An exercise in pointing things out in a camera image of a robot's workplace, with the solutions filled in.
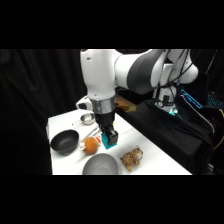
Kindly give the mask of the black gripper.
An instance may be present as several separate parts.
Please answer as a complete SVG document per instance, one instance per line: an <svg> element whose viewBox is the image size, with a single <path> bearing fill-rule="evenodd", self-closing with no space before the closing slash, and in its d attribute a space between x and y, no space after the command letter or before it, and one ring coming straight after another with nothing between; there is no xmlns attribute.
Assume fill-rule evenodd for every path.
<svg viewBox="0 0 224 224"><path fill-rule="evenodd" d="M102 133L105 134L105 136L109 136L108 143L110 145L114 145L118 141L118 132L111 128L109 131L109 127L113 126L114 120L115 120L115 113L110 112L107 114L96 114L95 115L96 123L99 125L100 129L102 130Z"/></svg>

